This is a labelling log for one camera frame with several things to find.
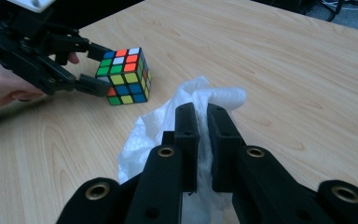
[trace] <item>human hand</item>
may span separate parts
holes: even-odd
[[[78,63],[74,53],[69,55],[69,62]],[[6,70],[0,64],[0,106],[7,105],[14,100],[29,101],[44,95],[44,93],[31,83]]]

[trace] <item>crumpled plastic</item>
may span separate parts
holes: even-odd
[[[164,131],[173,131],[175,108],[192,102],[200,133],[197,193],[184,193],[182,223],[222,223],[223,213],[231,206],[231,194],[212,190],[213,155],[208,134],[208,104],[220,105],[230,112],[245,103],[246,92],[240,87],[212,88],[206,77],[197,77],[178,86],[171,100],[139,117],[118,156],[120,184],[140,174],[153,147],[161,144]]]

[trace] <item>wooden table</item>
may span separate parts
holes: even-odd
[[[84,182],[117,179],[136,119],[199,75],[246,89],[233,113],[242,137],[270,150],[300,184],[358,186],[358,31],[244,0],[146,0],[81,34],[112,49],[142,47],[154,76],[150,100],[111,106],[58,92],[1,108],[0,223],[54,223]],[[68,69],[92,75],[96,66],[82,59]]]

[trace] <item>wood grain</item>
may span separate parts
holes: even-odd
[[[0,223],[54,223],[84,182],[117,179],[117,155],[137,117],[182,82],[246,89],[233,113],[249,145],[270,150],[311,189],[358,186],[358,31],[255,2],[144,1],[81,30],[112,49],[142,47],[153,74],[146,104],[58,92],[0,109]],[[67,66],[94,74],[81,56]],[[226,223],[235,223],[227,211]]]

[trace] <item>rubik's cube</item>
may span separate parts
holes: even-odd
[[[111,105],[147,102],[151,75],[142,48],[106,52],[96,78],[112,84],[107,93]]]

